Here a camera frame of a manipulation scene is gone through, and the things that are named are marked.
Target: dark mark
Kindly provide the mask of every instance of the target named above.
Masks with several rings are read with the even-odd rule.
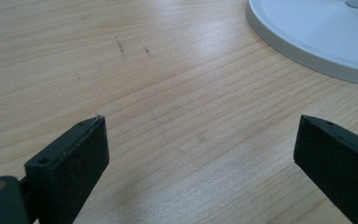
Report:
[[[201,137],[199,138],[199,141],[200,141],[201,143],[206,143],[206,137],[205,137],[205,136],[201,136]]]
[[[149,55],[150,57],[153,57],[153,55],[149,52],[150,50],[148,48],[144,47],[144,49],[145,49],[147,55]]]
[[[121,54],[123,55],[123,57],[124,57],[124,59],[125,59],[126,56],[124,55],[124,47],[123,47],[123,45],[120,43],[120,41],[118,41],[118,38],[117,38],[116,35],[115,35],[115,39],[116,39],[116,42],[117,42],[117,44],[118,44],[118,47],[120,48],[120,52],[121,52]]]

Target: white lamp base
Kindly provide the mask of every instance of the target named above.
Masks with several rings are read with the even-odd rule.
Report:
[[[248,0],[246,17],[290,59],[358,83],[358,8],[345,0]]]

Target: scratch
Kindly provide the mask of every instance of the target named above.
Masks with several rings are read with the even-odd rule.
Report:
[[[123,45],[120,43],[120,41],[118,41],[118,38],[117,36],[115,35],[115,39],[116,39],[116,42],[118,44],[118,47],[120,48],[120,52],[121,54],[123,55],[124,59],[126,59],[126,55],[124,55],[124,47]]]
[[[153,55],[150,53],[150,50],[148,48],[144,47],[144,49],[145,49],[145,52],[147,55],[149,55],[150,57],[153,57]]]

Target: light wood surface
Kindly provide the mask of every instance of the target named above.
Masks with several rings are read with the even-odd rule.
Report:
[[[358,133],[358,85],[292,62],[245,0],[0,0],[0,175],[106,116],[76,223],[350,223],[294,164],[300,115]]]

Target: black plastic bracket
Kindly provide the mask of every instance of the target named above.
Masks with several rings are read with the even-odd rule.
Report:
[[[358,135],[323,119],[302,116],[296,164],[353,223],[358,223]]]
[[[0,176],[0,224],[73,223],[108,163],[104,117],[79,122],[25,163],[21,181]]]

